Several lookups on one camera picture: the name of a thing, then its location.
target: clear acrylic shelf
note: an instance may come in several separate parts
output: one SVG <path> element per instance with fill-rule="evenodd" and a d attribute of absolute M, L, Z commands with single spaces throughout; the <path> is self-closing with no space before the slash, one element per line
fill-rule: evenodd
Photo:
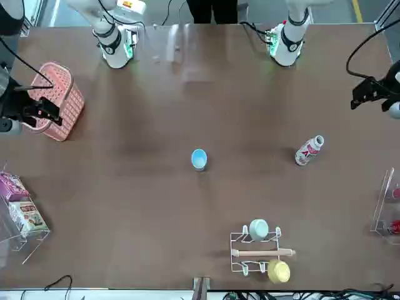
<path fill-rule="evenodd" d="M 393 245 L 400 244 L 400 177 L 387 170 L 377 200 L 370 231 L 378 233 Z"/>
<path fill-rule="evenodd" d="M 11 219 L 7 201 L 0 196 L 0 268 L 26 263 L 50 234 L 47 224 L 46 227 L 45 230 L 30 231 L 26 237 L 21 235 Z"/>

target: black pants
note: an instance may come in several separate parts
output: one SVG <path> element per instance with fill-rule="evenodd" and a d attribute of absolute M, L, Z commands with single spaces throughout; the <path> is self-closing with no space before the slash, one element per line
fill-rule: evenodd
<path fill-rule="evenodd" d="M 217 24 L 238 22 L 238 0 L 187 0 L 187 5 L 195 23 L 210 23 L 211 9 Z"/>

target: blue cup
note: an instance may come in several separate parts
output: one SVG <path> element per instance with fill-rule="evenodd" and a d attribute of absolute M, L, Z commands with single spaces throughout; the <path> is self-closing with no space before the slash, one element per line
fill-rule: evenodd
<path fill-rule="evenodd" d="M 192 165 L 196 171 L 203 171 L 207 164 L 207 154 L 203 149 L 196 149 L 192 153 Z"/>

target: small cup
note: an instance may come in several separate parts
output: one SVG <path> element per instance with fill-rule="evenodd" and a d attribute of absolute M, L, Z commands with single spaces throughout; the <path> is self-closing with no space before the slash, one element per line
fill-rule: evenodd
<path fill-rule="evenodd" d="M 203 171 L 207 164 L 207 154 L 203 149 L 196 149 L 192 153 L 192 165 L 196 171 Z"/>
<path fill-rule="evenodd" d="M 273 259 L 268 262 L 268 278 L 273 283 L 286 283 L 290 278 L 290 268 L 284 261 Z"/>
<path fill-rule="evenodd" d="M 249 227 L 249 233 L 253 240 L 259 242 L 268 235 L 269 226 L 263 219 L 252 220 Z"/>

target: pink plastic basket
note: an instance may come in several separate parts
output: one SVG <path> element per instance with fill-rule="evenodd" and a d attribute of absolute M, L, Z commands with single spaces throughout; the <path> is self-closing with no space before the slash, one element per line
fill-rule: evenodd
<path fill-rule="evenodd" d="M 47 119 L 37 119 L 36 127 L 28 127 L 34 133 L 44 133 L 57 141 L 64 141 L 76 120 L 78 120 L 84 106 L 84 99 L 79 89 L 74 84 L 73 76 L 69 69 L 55 62 L 47 62 L 40 68 L 40 72 L 53 83 L 52 89 L 34 89 L 28 91 L 31 98 L 39 100 L 46 97 L 60 108 L 62 126 L 54 124 Z M 40 75 L 36 75 L 32 82 L 33 86 L 46 86 L 49 83 Z"/>

